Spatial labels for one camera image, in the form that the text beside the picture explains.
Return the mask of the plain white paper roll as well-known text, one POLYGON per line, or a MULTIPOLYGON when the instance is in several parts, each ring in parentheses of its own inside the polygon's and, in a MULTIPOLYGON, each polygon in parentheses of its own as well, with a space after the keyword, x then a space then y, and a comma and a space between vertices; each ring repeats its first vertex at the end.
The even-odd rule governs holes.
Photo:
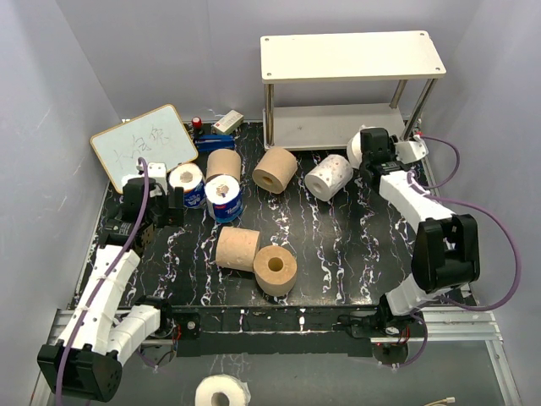
POLYGON ((361 133, 363 130, 368 130, 370 132, 373 129, 376 129, 376 127, 362 125, 358 132, 347 143, 347 159, 354 170, 359 170, 361 168, 363 160, 361 133))

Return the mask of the light blue roll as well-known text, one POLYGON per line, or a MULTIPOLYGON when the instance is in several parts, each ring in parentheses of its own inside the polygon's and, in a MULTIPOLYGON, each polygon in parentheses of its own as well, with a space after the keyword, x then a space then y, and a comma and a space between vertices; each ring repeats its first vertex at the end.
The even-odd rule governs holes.
POLYGON ((183 188, 183 203, 187 208, 200 208, 205 203, 205 177, 195 163, 175 167, 168 182, 173 188, 183 188))

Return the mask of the blue Tempo roll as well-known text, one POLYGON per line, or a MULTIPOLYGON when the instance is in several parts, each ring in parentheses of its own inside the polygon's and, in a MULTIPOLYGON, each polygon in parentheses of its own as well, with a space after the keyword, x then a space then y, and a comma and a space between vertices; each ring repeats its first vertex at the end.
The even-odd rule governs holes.
POLYGON ((208 181, 205 197, 208 212, 218 223, 232 222, 243 211, 240 184, 233 176, 222 174, 208 181))

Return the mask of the white patterned paper roll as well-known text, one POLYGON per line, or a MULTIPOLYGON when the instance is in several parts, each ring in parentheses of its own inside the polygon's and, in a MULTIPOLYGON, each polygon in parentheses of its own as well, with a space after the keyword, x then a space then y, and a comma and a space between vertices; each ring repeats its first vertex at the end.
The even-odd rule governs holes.
POLYGON ((309 192, 319 200, 329 201, 352 179, 349 161, 337 154, 330 154, 304 177, 309 192))

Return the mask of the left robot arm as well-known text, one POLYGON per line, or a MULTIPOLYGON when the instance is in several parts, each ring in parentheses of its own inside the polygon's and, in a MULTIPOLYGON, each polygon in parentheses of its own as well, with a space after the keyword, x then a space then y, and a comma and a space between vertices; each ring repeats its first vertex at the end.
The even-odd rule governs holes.
POLYGON ((183 189, 172 187, 166 176, 135 175, 126 181, 122 204, 104 225, 76 309, 56 342, 42 345, 37 355, 57 404, 63 396, 110 401, 123 366, 144 340, 172 332, 175 318, 163 298, 144 295, 121 321, 115 315, 154 231, 182 221, 183 189))

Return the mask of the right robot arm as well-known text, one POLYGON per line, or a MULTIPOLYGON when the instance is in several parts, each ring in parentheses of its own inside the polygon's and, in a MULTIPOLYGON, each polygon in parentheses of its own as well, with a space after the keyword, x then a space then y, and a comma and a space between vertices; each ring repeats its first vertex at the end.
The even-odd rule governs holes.
POLYGON ((373 317, 374 326, 394 336, 420 306, 478 280, 478 224, 473 216, 444 207, 417 184, 410 167, 398 160, 386 129, 362 129, 359 135, 362 178, 415 231, 411 273, 380 298, 373 317))

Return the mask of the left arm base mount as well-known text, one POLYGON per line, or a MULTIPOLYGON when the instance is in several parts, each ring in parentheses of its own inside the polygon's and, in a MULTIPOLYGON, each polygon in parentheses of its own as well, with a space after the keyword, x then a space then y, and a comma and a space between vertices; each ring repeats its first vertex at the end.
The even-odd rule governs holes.
POLYGON ((154 339, 171 338, 173 347, 178 348, 181 340, 194 340, 199 338, 201 331, 201 317, 192 311, 175 310, 168 299, 144 295, 139 297, 136 305, 149 305, 159 310, 159 326, 149 335, 154 339))

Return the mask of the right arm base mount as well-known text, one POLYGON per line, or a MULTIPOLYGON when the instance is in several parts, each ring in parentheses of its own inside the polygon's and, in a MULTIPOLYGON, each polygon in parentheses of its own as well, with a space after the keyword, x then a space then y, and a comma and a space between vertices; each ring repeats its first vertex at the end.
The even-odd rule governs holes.
POLYGON ((353 338, 377 338, 390 344, 405 344, 414 337, 424 337, 424 318, 410 315, 385 316, 377 312, 353 311, 337 317, 332 330, 353 338))

